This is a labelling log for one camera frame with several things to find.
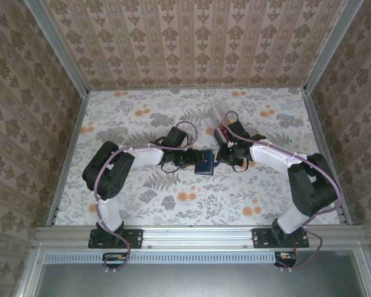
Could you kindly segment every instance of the floral wallpaper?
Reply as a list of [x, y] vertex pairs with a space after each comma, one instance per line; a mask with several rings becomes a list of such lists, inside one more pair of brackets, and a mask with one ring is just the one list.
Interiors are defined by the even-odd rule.
[[371, 0], [365, 0], [313, 99], [355, 223], [371, 248]]
[[[107, 140], [146, 144], [166, 136], [177, 122], [191, 121], [199, 131], [194, 147], [216, 153], [214, 129], [204, 118], [218, 102], [236, 110], [251, 135], [260, 133], [295, 152], [317, 152], [302, 92], [299, 88], [91, 92], [55, 224], [96, 223], [93, 194], [82, 172]], [[186, 124], [181, 129], [194, 134]], [[290, 206], [291, 190], [287, 177], [254, 161], [244, 173], [219, 164], [213, 176], [196, 175], [193, 166], [164, 173], [155, 165], [131, 169], [118, 199], [126, 225], [270, 225]], [[336, 213], [329, 213], [313, 223], [339, 220]]]
[[45, 225], [80, 98], [23, 1], [0, 0], [0, 296]]
[[346, 0], [42, 0], [91, 90], [302, 85]]

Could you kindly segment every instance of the clear plastic object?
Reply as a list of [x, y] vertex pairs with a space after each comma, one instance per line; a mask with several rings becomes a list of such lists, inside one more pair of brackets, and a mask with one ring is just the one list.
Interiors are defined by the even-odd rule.
[[[207, 131], [213, 136], [218, 147], [221, 144], [228, 143], [229, 140], [223, 124], [224, 117], [229, 110], [227, 103], [216, 103], [207, 111], [207, 116], [204, 120]], [[236, 117], [230, 114], [226, 120], [226, 124], [229, 125], [234, 121], [236, 121]]]

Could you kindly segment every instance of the floral tablecloth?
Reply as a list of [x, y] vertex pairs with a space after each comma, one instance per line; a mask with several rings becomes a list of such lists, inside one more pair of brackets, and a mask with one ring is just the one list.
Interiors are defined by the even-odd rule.
[[[82, 171], [111, 140], [119, 145], [146, 144], [165, 136], [178, 121], [192, 121], [200, 136], [195, 149], [217, 146], [203, 117], [225, 101], [239, 113], [250, 133], [260, 133], [295, 152], [311, 154], [317, 146], [298, 88], [185, 89], [100, 91], [89, 94], [87, 113], [67, 177], [56, 225], [93, 225], [93, 195]], [[182, 129], [193, 135], [187, 125]], [[220, 164], [213, 176], [194, 167], [166, 174], [159, 166], [134, 168], [119, 194], [126, 225], [270, 225], [291, 203], [287, 177], [255, 162], [244, 173]], [[313, 223], [338, 224], [336, 213]]]

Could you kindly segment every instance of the vent grille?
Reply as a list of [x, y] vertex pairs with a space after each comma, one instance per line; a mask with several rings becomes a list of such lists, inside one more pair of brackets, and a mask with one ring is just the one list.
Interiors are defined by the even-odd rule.
[[[101, 264], [103, 252], [47, 252], [45, 264]], [[129, 264], [269, 264], [274, 252], [142, 252], [130, 255]]]

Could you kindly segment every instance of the gray floor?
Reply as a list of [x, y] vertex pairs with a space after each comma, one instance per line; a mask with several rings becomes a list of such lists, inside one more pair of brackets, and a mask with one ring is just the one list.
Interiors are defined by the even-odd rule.
[[45, 265], [36, 296], [366, 295], [350, 253], [320, 252], [307, 266], [291, 273], [263, 264], [133, 264], [116, 273], [105, 273], [96, 264]]

